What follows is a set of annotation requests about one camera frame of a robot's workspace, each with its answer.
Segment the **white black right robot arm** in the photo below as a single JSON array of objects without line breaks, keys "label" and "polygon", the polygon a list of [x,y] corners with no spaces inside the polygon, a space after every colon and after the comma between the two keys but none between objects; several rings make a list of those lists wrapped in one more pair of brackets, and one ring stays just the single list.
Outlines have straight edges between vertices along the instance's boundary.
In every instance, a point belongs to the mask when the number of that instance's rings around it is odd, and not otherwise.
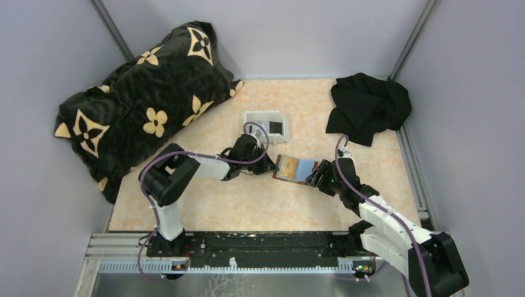
[{"label": "white black right robot arm", "polygon": [[452,296],[470,284],[453,238],[424,229],[390,206],[373,187],[362,184],[351,158],[323,160],[306,183],[360,217],[349,228],[349,248],[372,252],[396,268],[417,296]]}]

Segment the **white plastic card box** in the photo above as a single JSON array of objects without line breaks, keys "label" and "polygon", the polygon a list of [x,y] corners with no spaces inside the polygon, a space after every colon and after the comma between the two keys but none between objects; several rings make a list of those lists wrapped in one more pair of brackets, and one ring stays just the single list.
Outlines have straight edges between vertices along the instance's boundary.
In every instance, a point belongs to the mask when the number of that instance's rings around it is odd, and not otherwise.
[{"label": "white plastic card box", "polygon": [[258,137],[264,144],[289,143],[289,127],[289,117],[281,111],[252,110],[243,113],[243,132]]}]

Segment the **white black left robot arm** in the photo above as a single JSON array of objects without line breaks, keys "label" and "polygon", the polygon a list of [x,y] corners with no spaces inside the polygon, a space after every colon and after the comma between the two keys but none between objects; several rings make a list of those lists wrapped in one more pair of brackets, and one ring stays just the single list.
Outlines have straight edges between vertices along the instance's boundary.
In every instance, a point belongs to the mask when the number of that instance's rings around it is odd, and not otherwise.
[{"label": "white black left robot arm", "polygon": [[274,173],[278,166],[264,144],[242,134],[220,154],[205,155],[168,145],[140,173],[139,185],[154,210],[154,234],[144,242],[149,257],[182,256],[190,250],[185,238],[178,201],[192,179],[229,181],[247,171],[254,175]]}]

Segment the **gold credit card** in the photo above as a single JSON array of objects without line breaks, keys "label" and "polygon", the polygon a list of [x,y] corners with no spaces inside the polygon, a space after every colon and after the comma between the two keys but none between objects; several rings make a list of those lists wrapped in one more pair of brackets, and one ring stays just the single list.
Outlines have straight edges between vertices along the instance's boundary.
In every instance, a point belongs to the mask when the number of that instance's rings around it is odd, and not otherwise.
[{"label": "gold credit card", "polygon": [[282,156],[280,161],[280,176],[287,179],[294,179],[298,159],[290,156]]}]

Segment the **brown leather card holder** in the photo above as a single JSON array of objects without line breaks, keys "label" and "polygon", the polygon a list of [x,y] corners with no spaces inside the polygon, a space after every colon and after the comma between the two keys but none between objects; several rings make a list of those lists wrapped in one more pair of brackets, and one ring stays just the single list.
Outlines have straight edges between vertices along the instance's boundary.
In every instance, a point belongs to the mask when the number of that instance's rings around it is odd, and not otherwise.
[{"label": "brown leather card holder", "polygon": [[307,177],[318,168],[319,162],[314,159],[295,158],[288,155],[277,156],[278,170],[272,177],[279,181],[307,185]]}]

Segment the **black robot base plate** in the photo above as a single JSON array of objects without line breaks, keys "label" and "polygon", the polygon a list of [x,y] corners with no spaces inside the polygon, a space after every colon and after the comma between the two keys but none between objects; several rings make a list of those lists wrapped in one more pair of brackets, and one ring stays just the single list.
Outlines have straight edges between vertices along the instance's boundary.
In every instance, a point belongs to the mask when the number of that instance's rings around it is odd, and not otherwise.
[{"label": "black robot base plate", "polygon": [[346,231],[185,232],[190,250],[180,257],[189,268],[309,269],[372,271],[380,258],[357,246]]}]

